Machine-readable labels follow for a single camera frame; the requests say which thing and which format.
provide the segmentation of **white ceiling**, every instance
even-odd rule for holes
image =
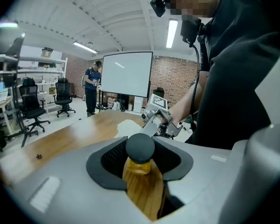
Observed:
[[[17,0],[4,19],[18,22],[19,29],[12,32],[26,32],[25,45],[50,47],[84,59],[93,59],[92,53],[74,46],[74,41],[97,50],[98,57],[122,50],[153,50],[156,55],[193,57],[193,51],[179,36],[181,22],[173,47],[166,48],[169,18],[181,21],[181,17],[166,12],[162,18],[158,18],[149,2]]]

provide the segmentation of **camera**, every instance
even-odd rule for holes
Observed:
[[[152,6],[155,14],[158,17],[162,17],[166,11],[165,4],[162,0],[151,0],[150,5]]]

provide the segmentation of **ceiling light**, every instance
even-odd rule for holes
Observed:
[[[16,22],[0,22],[0,28],[17,28]]]
[[[83,49],[85,49],[85,50],[88,50],[88,51],[90,51],[90,52],[92,52],[92,53],[97,53],[95,50],[90,49],[90,48],[88,48],[88,47],[86,47],[86,46],[83,46],[83,45],[79,44],[78,42],[74,42],[74,45],[76,45],[76,46],[78,46],[78,47],[81,47],[81,48],[83,48]]]
[[[167,37],[167,48],[171,48],[176,32],[178,21],[177,20],[169,20],[169,29],[168,29],[168,37]]]
[[[120,66],[121,68],[124,68],[124,66],[122,66],[122,65],[119,64],[118,62],[115,62],[115,64],[117,64],[117,65]]]

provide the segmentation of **red brick wall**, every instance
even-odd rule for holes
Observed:
[[[84,90],[81,87],[81,77],[86,69],[91,67],[96,61],[86,61],[84,59],[63,54],[62,59],[68,58],[66,68],[66,78],[69,82],[75,84],[75,93],[78,97],[84,95]],[[187,61],[179,58],[172,58],[167,56],[154,56],[151,77],[150,77],[150,92],[157,87],[162,87],[165,91],[164,98],[172,102],[170,106],[175,104],[189,89],[189,84],[196,76],[197,64],[193,61]]]

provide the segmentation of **office chair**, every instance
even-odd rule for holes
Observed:
[[[23,106],[21,107],[23,116],[27,119],[34,119],[35,122],[27,126],[27,130],[29,127],[32,128],[27,132],[27,135],[32,136],[33,134],[38,135],[38,131],[32,131],[36,126],[42,128],[42,131],[45,132],[42,123],[51,123],[48,120],[40,121],[38,119],[39,116],[44,114],[45,109],[41,108],[38,99],[37,99],[37,90],[38,86],[34,83],[33,79],[26,79],[23,82],[23,85],[19,87],[20,94],[23,100]]]
[[[163,89],[163,88],[161,88],[161,87],[157,87],[157,89],[156,89],[156,90],[153,90],[153,94],[155,94],[155,95],[157,95],[157,96],[160,96],[160,97],[164,98],[164,94],[165,94],[165,92],[164,92],[164,89]]]
[[[69,117],[68,111],[73,111],[76,113],[75,110],[70,108],[69,103],[73,101],[73,97],[70,95],[70,83],[67,81],[67,78],[59,78],[58,82],[56,83],[56,91],[57,97],[54,95],[54,101],[56,105],[62,105],[62,109],[57,111],[57,118],[61,113],[66,113],[67,117]]]

